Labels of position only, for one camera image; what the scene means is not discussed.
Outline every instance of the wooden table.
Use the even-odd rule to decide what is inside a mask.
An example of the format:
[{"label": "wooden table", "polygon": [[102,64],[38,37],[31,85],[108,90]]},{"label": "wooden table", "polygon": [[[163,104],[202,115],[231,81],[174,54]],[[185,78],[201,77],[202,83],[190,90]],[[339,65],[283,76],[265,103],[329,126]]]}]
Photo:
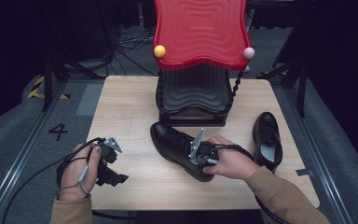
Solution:
[{"label": "wooden table", "polygon": [[[158,121],[157,82],[157,77],[106,79],[88,139],[114,136],[124,152],[118,153],[117,160],[109,167],[129,178],[115,187],[95,186],[92,208],[125,211],[258,209],[254,194],[243,181],[216,175],[210,182],[199,182],[182,167],[158,154],[150,137],[150,126]],[[202,140],[219,134],[253,153],[252,128],[257,116],[264,111],[274,114],[280,128],[283,160],[275,174],[297,185],[314,206],[319,206],[309,176],[296,173],[304,169],[304,164],[266,80],[244,79],[226,126],[206,128]],[[200,131],[200,127],[176,129],[191,136]]]}]

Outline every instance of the black leather shoe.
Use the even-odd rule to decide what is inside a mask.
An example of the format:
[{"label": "black leather shoe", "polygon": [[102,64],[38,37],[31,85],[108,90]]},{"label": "black leather shoe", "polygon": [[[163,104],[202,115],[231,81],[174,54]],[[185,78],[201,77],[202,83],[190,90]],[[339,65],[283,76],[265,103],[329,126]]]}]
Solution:
[{"label": "black leather shoe", "polygon": [[282,161],[282,145],[279,136],[278,123],[269,112],[261,113],[253,128],[255,141],[255,163],[266,166],[275,173]]},{"label": "black leather shoe", "polygon": [[153,144],[164,159],[182,166],[186,172],[199,181],[212,180],[213,175],[203,173],[202,167],[194,165],[189,160],[190,142],[194,140],[194,137],[180,133],[171,126],[159,122],[151,126],[150,133]]}]

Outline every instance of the yellow ball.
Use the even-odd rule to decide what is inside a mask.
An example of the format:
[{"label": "yellow ball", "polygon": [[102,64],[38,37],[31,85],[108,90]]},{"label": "yellow ball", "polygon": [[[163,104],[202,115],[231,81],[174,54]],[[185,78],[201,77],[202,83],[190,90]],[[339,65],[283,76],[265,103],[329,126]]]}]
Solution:
[{"label": "yellow ball", "polygon": [[157,45],[154,49],[154,53],[155,53],[156,57],[158,57],[158,58],[164,57],[166,52],[167,51],[165,50],[164,46],[162,46],[162,45]]}]

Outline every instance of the forearm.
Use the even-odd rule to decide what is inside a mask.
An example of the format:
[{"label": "forearm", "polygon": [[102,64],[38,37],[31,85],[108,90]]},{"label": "forearm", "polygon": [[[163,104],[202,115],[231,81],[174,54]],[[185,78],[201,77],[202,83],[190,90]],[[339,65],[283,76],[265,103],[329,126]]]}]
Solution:
[{"label": "forearm", "polygon": [[67,202],[54,200],[50,224],[90,224],[92,223],[91,196],[86,199]]},{"label": "forearm", "polygon": [[298,187],[266,167],[258,169],[246,183],[269,211],[289,223],[329,223]]}]

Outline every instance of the yellow and black striped tape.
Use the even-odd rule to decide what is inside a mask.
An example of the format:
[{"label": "yellow and black striped tape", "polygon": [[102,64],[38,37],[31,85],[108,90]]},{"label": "yellow and black striped tape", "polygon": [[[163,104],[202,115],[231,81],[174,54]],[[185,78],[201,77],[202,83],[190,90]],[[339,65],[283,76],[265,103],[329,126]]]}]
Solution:
[{"label": "yellow and black striped tape", "polygon": [[[42,84],[42,82],[45,80],[45,76],[40,75],[40,77],[37,79],[37,81],[34,83],[32,89],[30,90],[30,92],[28,93],[28,98],[41,98],[44,99],[45,98],[45,94],[44,93],[38,93],[37,90],[39,89],[40,85]],[[60,99],[63,100],[68,100],[71,98],[71,94],[63,94],[61,95]]]}]

